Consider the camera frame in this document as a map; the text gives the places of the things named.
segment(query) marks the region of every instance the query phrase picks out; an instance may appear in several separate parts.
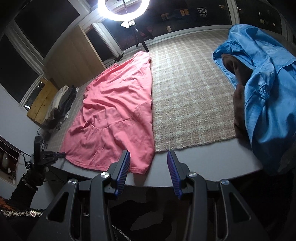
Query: ribbed rubber pad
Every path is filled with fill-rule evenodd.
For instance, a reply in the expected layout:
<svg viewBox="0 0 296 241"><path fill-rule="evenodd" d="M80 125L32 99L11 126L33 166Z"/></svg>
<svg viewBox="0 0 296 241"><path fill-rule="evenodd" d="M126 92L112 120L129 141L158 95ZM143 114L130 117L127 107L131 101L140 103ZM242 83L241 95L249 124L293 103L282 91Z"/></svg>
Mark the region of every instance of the ribbed rubber pad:
<svg viewBox="0 0 296 241"><path fill-rule="evenodd" d="M118 178L116 180L116 192L115 195L118 197L122 194L124 183L126 182L126 176L128 174L128 170L131 164L131 154L129 151L126 153L124 157L123 165L121 166Z"/></svg>
<svg viewBox="0 0 296 241"><path fill-rule="evenodd" d="M168 157L167 157L167 163L168 163L168 170L170 171L170 178L173 183L175 195L179 199L181 199L181 197L183 195L182 190L181 190L181 179L180 179L180 176L177 172L177 168L176 168L176 165L175 165L174 160L172 158L172 155L169 152L168 152Z"/></svg>

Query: person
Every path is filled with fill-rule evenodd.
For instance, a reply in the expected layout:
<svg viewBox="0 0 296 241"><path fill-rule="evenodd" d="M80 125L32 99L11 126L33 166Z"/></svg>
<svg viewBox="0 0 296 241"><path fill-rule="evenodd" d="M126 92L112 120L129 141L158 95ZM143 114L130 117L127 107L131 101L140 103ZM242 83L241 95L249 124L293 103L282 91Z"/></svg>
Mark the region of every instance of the person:
<svg viewBox="0 0 296 241"><path fill-rule="evenodd" d="M45 169L41 171L29 169L22 176L8 200L0 197L1 240L27 240L30 232L43 213L43 210L32 209L30 206L34 195L38 191L38 187L43 184L44 179ZM148 189L146 200L147 202L145 203L128 200L110 209L111 223L116 240L164 241L170 235L174 218L171 211L176 209L174 202L168 202L166 204L161 223L144 229L131 230L132 225L138 217L158 210L155 189ZM89 235L89 214L84 213L82 219L82 241L90 240Z"/></svg>

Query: blue gripper pad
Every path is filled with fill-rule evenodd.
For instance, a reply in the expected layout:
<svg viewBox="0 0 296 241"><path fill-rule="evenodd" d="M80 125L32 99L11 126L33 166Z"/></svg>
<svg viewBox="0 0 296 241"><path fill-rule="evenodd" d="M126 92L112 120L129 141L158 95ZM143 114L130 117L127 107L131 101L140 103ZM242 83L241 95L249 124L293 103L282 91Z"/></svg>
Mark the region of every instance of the blue gripper pad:
<svg viewBox="0 0 296 241"><path fill-rule="evenodd" d="M122 194L124 183L126 181L126 176L128 174L128 170L130 168L131 164L131 154L129 151L126 151L126 153L123 152L122 156L120 158L123 158L123 163L121 165L118 177L116 179L116 191L115 195L118 197Z"/></svg>
<svg viewBox="0 0 296 241"><path fill-rule="evenodd" d="M168 157L167 157L168 169L170 171L170 178L172 179L175 195L179 199L181 199L183 195L183 192L181 189L181 178L176 167L176 161L178 162L177 164L179 164L179 161L177 158L173 158L173 155L171 151L168 152Z"/></svg>

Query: pink garment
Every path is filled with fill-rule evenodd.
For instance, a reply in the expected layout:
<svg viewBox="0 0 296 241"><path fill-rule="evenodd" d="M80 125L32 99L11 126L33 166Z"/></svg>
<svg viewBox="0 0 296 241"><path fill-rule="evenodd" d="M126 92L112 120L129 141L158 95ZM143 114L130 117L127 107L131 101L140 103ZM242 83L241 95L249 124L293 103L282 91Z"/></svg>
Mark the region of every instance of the pink garment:
<svg viewBox="0 0 296 241"><path fill-rule="evenodd" d="M128 150L131 172L144 174L155 152L151 89L148 53L102 72L86 87L60 151L77 166L106 171Z"/></svg>

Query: metal bolt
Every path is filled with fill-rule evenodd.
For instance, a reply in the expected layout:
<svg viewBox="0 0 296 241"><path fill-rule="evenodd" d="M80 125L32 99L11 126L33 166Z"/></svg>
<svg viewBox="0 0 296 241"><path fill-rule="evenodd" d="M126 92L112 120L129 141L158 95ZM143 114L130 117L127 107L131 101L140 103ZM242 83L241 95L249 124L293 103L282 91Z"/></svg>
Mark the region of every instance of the metal bolt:
<svg viewBox="0 0 296 241"><path fill-rule="evenodd" d="M221 180L221 183L222 183L223 185L228 185L230 182L229 182L227 179L222 179L222 180Z"/></svg>
<svg viewBox="0 0 296 241"><path fill-rule="evenodd" d="M188 176L190 176L190 177L196 177L197 176L197 173L196 172L189 172L188 173Z"/></svg>
<svg viewBox="0 0 296 241"><path fill-rule="evenodd" d="M102 172L101 173L101 177L102 178L107 178L109 176L109 173L108 172Z"/></svg>
<svg viewBox="0 0 296 241"><path fill-rule="evenodd" d="M30 211L30 214L31 214L32 217L36 217L36 213L35 213L35 211L31 210L31 211Z"/></svg>
<svg viewBox="0 0 296 241"><path fill-rule="evenodd" d="M75 179L70 179L70 180L68 181L68 183L70 183L70 184L76 184L76 180L75 180Z"/></svg>

